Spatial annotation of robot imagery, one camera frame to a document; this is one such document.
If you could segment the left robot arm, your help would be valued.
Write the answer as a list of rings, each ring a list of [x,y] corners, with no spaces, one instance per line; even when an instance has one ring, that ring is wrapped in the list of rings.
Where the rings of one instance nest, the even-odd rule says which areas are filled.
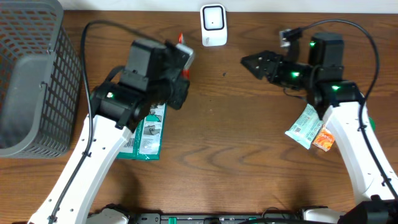
[[[49,196],[29,223],[85,223],[93,201],[121,148],[154,104],[179,110],[193,62],[183,44],[135,40],[125,65],[114,68],[91,98],[76,148]]]

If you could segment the small orange box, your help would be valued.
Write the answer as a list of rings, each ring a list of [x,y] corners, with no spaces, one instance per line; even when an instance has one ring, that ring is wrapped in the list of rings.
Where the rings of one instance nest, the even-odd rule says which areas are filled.
[[[333,143],[335,142],[335,137],[332,133],[326,128],[325,125],[321,127],[317,136],[313,140],[312,144],[319,149],[327,152],[331,149]]]

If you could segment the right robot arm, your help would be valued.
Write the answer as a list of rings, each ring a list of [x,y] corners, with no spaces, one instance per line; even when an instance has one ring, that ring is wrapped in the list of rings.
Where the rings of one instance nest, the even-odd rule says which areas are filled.
[[[288,55],[263,51],[241,59],[256,78],[305,90],[307,102],[335,138],[353,187],[355,207],[347,213],[324,206],[300,211],[298,223],[397,223],[397,174],[369,123],[366,100],[357,84],[343,79],[344,41],[340,34],[312,36],[308,63],[298,63],[296,41]]]

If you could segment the green lid white jar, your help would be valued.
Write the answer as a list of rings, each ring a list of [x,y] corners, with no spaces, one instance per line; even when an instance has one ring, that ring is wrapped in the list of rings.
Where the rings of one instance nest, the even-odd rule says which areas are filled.
[[[372,127],[372,129],[373,129],[373,131],[376,129],[376,125],[375,125],[375,122],[374,122],[374,120],[372,119],[372,117],[368,117],[368,119],[369,119],[369,123],[370,123],[370,125],[371,125],[371,127]]]

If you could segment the red white snack packet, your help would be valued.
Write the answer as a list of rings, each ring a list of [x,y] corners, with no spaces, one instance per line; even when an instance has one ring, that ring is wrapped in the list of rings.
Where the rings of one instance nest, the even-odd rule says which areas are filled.
[[[179,33],[178,36],[178,44],[177,44],[177,48],[179,49],[179,51],[181,51],[182,53],[182,64],[183,64],[183,70],[182,70],[182,76],[186,79],[190,78],[190,66],[192,64],[192,60],[194,58],[194,52],[193,50],[187,46],[185,38],[183,33]]]

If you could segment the light green snack packet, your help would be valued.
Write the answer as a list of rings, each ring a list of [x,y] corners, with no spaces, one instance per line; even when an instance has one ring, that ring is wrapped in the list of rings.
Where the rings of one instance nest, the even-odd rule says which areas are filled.
[[[323,121],[318,117],[317,111],[307,104],[296,122],[285,132],[305,149],[310,149],[313,140],[323,126]]]

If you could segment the green white gloves packet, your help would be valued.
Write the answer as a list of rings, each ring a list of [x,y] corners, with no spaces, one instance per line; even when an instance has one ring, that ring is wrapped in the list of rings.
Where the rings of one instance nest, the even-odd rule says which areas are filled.
[[[152,105],[149,115],[139,123],[116,158],[138,161],[159,160],[166,111],[166,104]]]

